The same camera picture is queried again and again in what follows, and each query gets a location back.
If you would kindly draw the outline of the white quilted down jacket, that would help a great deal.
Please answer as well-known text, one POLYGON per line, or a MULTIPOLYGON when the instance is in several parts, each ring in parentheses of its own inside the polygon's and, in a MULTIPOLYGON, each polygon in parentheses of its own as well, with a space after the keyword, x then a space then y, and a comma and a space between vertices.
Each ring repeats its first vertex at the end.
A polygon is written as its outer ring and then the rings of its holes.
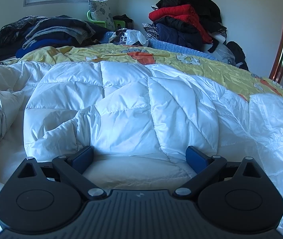
POLYGON ((0 190, 25 157, 51 161, 89 145, 95 160, 84 175, 106 190, 176 189, 195 175, 185 160, 192 145, 255 158, 283 197, 281 96, 244 100, 161 64, 0 65, 0 190))

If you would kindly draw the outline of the dark folded clothes pile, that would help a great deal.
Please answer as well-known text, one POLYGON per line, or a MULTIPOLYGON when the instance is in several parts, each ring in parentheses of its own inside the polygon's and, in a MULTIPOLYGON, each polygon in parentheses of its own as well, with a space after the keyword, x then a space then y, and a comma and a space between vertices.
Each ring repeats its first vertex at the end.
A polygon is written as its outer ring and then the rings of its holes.
POLYGON ((0 61, 22 58, 45 46, 85 47, 97 44, 109 30, 66 15, 26 16, 0 29, 0 61))

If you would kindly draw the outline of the yellow carrot print bedspread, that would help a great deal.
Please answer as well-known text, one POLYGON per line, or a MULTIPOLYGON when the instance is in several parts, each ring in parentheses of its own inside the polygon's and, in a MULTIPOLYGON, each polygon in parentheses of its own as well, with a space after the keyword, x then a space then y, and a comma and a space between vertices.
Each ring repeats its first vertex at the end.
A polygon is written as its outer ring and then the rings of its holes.
POLYGON ((163 64, 187 74, 200 75, 216 81, 225 88, 249 100, 257 93, 270 93, 283 98, 283 88, 276 82, 259 77, 249 71, 222 63, 204 56, 191 55, 188 52, 169 52, 142 46, 97 44, 84 48, 46 46, 36 49, 18 61, 34 61, 51 65, 61 62, 100 61, 138 63, 142 65, 163 64))

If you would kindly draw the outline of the light blue knitted blanket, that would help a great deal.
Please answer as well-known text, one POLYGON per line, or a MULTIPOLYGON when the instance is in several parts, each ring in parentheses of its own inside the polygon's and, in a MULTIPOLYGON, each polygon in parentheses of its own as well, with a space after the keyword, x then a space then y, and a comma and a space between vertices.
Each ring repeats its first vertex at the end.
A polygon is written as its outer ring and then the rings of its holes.
POLYGON ((162 41, 159 41, 159 40, 156 40, 156 39, 149 39, 148 40, 148 47, 153 48, 153 49, 165 50, 165 51, 175 52, 175 53, 182 53, 182 54, 186 54, 186 55, 198 56, 198 57, 207 58, 207 59, 210 59, 210 60, 213 60, 213 61, 218 61, 218 59, 216 59, 215 57, 213 57, 210 54, 200 52, 200 51, 197 51, 197 50, 194 50, 194 49, 186 48, 186 47, 183 47, 183 46, 171 44, 171 43, 168 43, 168 42, 162 42, 162 41))

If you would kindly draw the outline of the navy garment on pile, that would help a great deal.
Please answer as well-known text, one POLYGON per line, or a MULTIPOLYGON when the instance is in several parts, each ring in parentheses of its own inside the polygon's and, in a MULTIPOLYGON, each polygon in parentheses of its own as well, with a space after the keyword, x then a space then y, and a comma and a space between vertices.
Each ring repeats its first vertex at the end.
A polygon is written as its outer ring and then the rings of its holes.
POLYGON ((186 22, 164 16, 153 23, 157 28, 160 41, 198 51, 201 51, 205 44, 199 30, 186 22))

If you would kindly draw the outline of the white black plastic bag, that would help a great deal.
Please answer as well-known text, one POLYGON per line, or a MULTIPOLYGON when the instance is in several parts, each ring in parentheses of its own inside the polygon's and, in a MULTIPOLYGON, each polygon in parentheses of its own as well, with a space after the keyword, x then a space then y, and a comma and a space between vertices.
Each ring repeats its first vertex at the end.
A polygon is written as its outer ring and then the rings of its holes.
POLYGON ((120 29, 112 34, 109 43, 128 46, 148 46, 148 39, 138 30, 120 29))

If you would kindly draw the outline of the green plastic chair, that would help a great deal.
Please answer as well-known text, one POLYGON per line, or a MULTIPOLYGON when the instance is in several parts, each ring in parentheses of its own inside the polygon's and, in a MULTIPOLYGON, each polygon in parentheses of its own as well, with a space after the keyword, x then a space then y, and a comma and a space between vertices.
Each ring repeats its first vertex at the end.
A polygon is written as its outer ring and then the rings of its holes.
MULTIPOLYGON (((93 23, 93 24, 98 25, 98 26, 101 26, 101 27, 104 27, 104 28, 107 28, 107 29, 110 30, 109 25, 107 24, 106 21, 94 20, 92 18, 90 10, 86 13, 86 16, 87 16, 88 22, 93 23)), ((114 30, 126 28, 125 21, 114 20, 113 25, 114 25, 114 30)))

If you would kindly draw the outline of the black jacket on pile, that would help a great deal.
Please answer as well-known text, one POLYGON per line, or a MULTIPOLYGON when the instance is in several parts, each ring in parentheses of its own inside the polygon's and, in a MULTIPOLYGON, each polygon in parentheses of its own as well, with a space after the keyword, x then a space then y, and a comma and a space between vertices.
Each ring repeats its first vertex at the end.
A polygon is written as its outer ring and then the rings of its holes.
POLYGON ((226 33, 223 26, 220 8, 212 0, 160 0, 156 6, 158 9, 189 4, 197 15, 204 29, 210 33, 226 33))

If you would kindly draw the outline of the red garment on pile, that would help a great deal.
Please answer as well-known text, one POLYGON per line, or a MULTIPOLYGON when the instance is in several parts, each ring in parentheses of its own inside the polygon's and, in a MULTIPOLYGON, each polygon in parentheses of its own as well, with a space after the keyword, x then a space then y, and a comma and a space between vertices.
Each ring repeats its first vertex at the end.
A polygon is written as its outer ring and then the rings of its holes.
POLYGON ((148 15, 152 22, 155 22, 165 16, 180 20, 195 27, 199 31, 201 38, 205 43, 212 43, 212 37, 201 25, 198 14, 190 4, 160 8, 150 12, 148 15))

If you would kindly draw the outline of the patterned cushion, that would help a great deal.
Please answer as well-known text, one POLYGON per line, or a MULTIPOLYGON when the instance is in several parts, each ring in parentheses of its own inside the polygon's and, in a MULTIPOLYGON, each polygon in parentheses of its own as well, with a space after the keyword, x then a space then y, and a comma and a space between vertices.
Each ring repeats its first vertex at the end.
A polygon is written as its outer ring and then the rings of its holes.
POLYGON ((116 30, 108 0, 88 0, 88 4, 94 21, 103 21, 107 29, 116 30))

